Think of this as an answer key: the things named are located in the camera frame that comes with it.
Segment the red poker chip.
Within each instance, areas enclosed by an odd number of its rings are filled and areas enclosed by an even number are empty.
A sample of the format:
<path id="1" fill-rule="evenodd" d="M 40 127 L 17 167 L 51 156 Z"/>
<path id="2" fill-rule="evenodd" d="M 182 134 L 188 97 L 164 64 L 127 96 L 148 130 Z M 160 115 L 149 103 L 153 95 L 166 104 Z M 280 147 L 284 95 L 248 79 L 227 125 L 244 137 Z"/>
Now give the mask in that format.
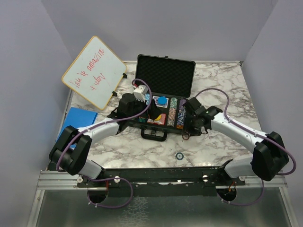
<path id="1" fill-rule="evenodd" d="M 189 135 L 188 134 L 182 134 L 182 138 L 183 138 L 183 140 L 188 140 L 189 139 Z"/>

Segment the yellow big blind button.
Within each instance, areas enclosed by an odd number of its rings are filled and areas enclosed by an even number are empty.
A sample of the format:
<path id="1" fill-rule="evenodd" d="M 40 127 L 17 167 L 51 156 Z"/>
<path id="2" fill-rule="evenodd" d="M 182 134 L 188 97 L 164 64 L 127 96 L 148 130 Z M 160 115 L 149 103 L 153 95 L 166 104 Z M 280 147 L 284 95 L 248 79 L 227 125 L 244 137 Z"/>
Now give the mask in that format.
<path id="1" fill-rule="evenodd" d="M 161 114 L 155 119 L 155 121 L 160 121 L 161 120 Z"/>

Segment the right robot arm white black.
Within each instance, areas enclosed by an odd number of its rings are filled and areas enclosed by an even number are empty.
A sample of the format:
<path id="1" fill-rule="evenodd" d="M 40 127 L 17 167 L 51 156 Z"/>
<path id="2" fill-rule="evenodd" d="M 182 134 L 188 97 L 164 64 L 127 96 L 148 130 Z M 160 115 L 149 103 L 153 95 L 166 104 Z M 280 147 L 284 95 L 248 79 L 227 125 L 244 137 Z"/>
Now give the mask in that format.
<path id="1" fill-rule="evenodd" d="M 205 108 L 195 98 L 184 105 L 185 121 L 182 134 L 187 138 L 200 136 L 202 131 L 213 130 L 222 133 L 246 148 L 252 157 L 229 160 L 220 166 L 217 179 L 228 185 L 240 176 L 258 176 L 264 181 L 271 181 L 289 162 L 281 136 L 246 127 L 233 121 L 223 110 L 211 106 Z"/>

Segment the blue round dealer button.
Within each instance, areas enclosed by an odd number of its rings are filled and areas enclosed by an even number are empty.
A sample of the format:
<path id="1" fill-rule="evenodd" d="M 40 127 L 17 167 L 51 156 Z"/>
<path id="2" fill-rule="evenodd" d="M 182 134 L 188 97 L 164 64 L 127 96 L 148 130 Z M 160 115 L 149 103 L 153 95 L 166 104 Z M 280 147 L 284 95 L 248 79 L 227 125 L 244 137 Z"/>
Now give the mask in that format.
<path id="1" fill-rule="evenodd" d="M 166 105 L 167 104 L 167 99 L 164 96 L 161 96 L 158 98 L 158 104 L 159 105 Z"/>

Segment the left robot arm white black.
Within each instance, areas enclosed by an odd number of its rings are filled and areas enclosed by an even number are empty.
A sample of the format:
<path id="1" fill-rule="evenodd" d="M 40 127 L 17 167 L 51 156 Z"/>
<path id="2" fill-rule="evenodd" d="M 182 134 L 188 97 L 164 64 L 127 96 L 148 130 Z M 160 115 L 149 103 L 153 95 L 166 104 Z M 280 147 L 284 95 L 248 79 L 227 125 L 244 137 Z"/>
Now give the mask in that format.
<path id="1" fill-rule="evenodd" d="M 101 186 L 105 179 L 103 167 L 88 160 L 91 145 L 121 133 L 139 116 L 156 120 L 161 114 L 162 110 L 156 106 L 154 99 L 141 102 L 136 100 L 134 94 L 123 94 L 118 107 L 104 120 L 82 128 L 65 127 L 50 151 L 49 159 L 56 164 L 58 172 L 83 175 L 93 186 Z"/>

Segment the black poker set case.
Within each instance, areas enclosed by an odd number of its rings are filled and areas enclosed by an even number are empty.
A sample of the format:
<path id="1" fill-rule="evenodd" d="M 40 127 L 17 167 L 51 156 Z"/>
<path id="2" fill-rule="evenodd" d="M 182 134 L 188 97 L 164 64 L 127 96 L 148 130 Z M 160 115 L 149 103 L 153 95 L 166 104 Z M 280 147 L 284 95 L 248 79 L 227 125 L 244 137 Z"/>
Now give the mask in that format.
<path id="1" fill-rule="evenodd" d="M 182 134 L 183 129 L 178 129 L 178 106 L 181 99 L 187 100 L 191 95 L 193 77 L 196 63 L 194 61 L 179 60 L 169 57 L 157 57 L 140 54 L 137 57 L 135 78 L 146 82 L 153 96 L 164 96 L 169 99 L 168 107 L 162 108 L 166 114 L 164 125 L 138 122 L 138 117 L 133 120 L 132 126 L 141 130 L 141 137 L 146 140 L 165 141 L 169 133 Z M 171 98 L 176 98 L 177 111 L 173 127 L 167 126 Z"/>

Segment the red playing card deck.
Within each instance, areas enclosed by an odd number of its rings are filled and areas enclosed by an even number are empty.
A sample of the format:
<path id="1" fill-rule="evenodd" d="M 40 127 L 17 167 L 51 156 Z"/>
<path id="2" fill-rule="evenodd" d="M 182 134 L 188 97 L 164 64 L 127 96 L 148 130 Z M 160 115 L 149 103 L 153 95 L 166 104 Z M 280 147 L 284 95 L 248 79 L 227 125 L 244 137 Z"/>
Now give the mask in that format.
<path id="1" fill-rule="evenodd" d="M 156 124 L 156 125 L 164 125 L 165 120 L 166 120 L 166 114 L 163 113 L 163 114 L 161 114 L 161 120 L 160 121 L 155 121 L 153 119 L 148 119 L 147 123 Z"/>

